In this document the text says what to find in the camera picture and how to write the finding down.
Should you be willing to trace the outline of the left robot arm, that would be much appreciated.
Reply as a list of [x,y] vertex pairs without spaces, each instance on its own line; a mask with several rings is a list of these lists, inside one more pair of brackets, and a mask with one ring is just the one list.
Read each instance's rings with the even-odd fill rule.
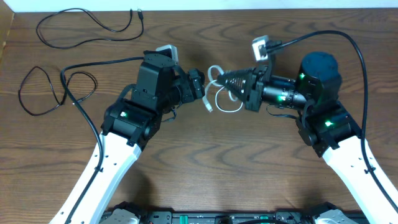
[[99,223],[120,181],[160,129],[164,114],[205,95],[205,76],[185,72],[173,54],[147,51],[137,82],[127,85],[105,111],[97,130],[79,103],[97,144],[82,175],[52,223]]

